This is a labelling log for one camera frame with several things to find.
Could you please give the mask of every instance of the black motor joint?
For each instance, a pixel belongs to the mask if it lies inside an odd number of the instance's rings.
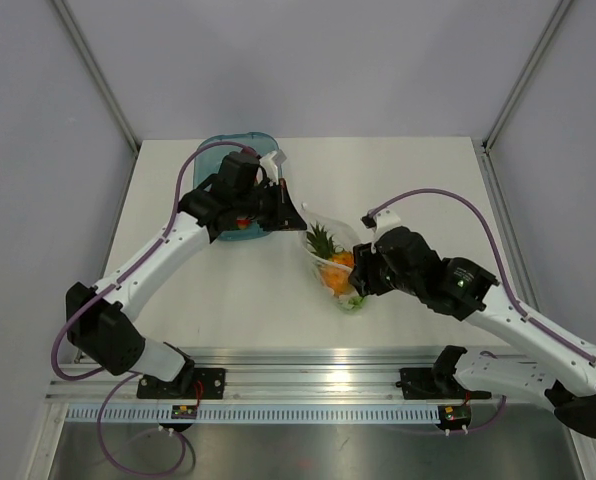
[[[554,406],[554,415],[572,430],[596,438],[596,395],[577,397],[556,381],[545,390],[545,397]]]
[[[258,173],[263,177],[259,182]],[[294,207],[284,179],[271,183],[260,160],[248,152],[231,152],[197,188],[182,197],[179,212],[186,212],[207,226],[211,240],[220,233],[240,229],[239,220],[258,222],[266,232],[306,230]]]
[[[361,296],[392,290],[414,295],[436,313],[464,320],[484,310],[482,300],[496,277],[465,258],[440,259],[419,233],[399,226],[384,233],[374,250],[354,247],[350,284]]]

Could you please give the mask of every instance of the stainless steel surface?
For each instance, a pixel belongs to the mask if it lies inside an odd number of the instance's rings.
[[[127,121],[125,114],[123,113],[116,97],[114,96],[107,80],[98,66],[96,59],[94,58],[93,54],[91,53],[91,49],[85,40],[85,37],[74,17],[71,8],[67,4],[67,0],[48,0],[49,5],[54,9],[56,15],[58,16],[59,20],[65,27],[68,35],[71,37],[71,40],[76,47],[78,55],[82,59],[85,68],[89,72],[91,79],[93,80],[100,96],[102,97],[103,101],[109,108],[109,111],[115,120],[118,128],[122,132],[127,144],[133,151],[134,155],[138,156],[138,151],[140,149],[140,141],[136,137],[131,125]]]
[[[518,104],[518,101],[525,90],[525,87],[528,85],[529,81],[540,65],[541,60],[545,56],[549,45],[551,45],[551,42],[556,36],[556,33],[562,26],[562,22],[569,13],[573,3],[574,0],[560,0],[558,5],[556,5],[556,8],[554,8],[551,17],[547,21],[545,28],[540,34],[538,42],[536,42],[536,45],[531,51],[531,54],[525,62],[525,65],[523,66],[516,83],[514,83],[514,86],[511,88],[509,96],[505,100],[498,117],[496,117],[489,134],[485,138],[485,147],[487,152],[489,152],[496,143],[496,140],[500,136],[500,132],[505,127],[507,120],[513,113],[515,106]]]
[[[481,407],[482,421],[492,407]],[[134,469],[155,472],[171,466],[178,442],[154,434],[123,447],[142,425],[108,425],[104,435],[116,458]],[[582,479],[568,454],[564,429],[546,412],[512,407],[484,432],[445,438],[393,425],[194,425],[185,435],[194,446],[172,478],[194,480],[289,479]],[[133,478],[102,459],[93,424],[67,424],[50,475],[52,480]]]

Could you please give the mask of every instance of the pineapple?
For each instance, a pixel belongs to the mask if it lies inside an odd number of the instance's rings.
[[[307,241],[314,255],[325,260],[331,260],[336,254],[334,237],[329,235],[325,227],[316,223],[311,225],[311,232],[307,232]]]
[[[316,223],[311,225],[311,232],[307,232],[307,241],[314,255],[330,262],[345,265],[353,268],[354,257],[334,243],[334,239],[324,226]],[[332,265],[323,265],[320,267],[320,275],[325,285],[334,291],[336,297],[343,295],[351,290],[349,285],[349,273],[341,268]]]

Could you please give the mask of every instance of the white plastic clip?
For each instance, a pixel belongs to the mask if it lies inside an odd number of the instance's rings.
[[[374,221],[376,222],[376,228],[374,228],[374,239],[371,242],[371,251],[376,253],[376,242],[389,230],[400,227],[402,225],[402,220],[391,210],[383,210],[376,214]]]
[[[280,165],[287,160],[287,155],[282,150],[274,150],[260,159],[260,166],[265,169],[269,180],[278,183],[280,179]]]

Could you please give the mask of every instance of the blue plastic bowl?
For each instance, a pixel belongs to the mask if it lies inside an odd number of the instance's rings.
[[[271,135],[261,132],[249,132],[235,135],[217,135],[208,138],[200,144],[200,146],[208,143],[220,142],[221,140],[231,140],[232,142],[242,143],[248,147],[252,147],[258,154],[266,155],[269,152],[278,150],[278,142]],[[196,188],[203,180],[205,180],[212,173],[218,173],[220,163],[227,154],[237,150],[236,147],[228,145],[221,147],[210,148],[206,152],[201,153],[194,160],[194,188]],[[260,238],[269,235],[270,232],[263,231],[256,222],[252,222],[244,230],[233,230],[223,232],[218,237],[219,240],[236,241],[236,240],[250,240],[252,238]]]

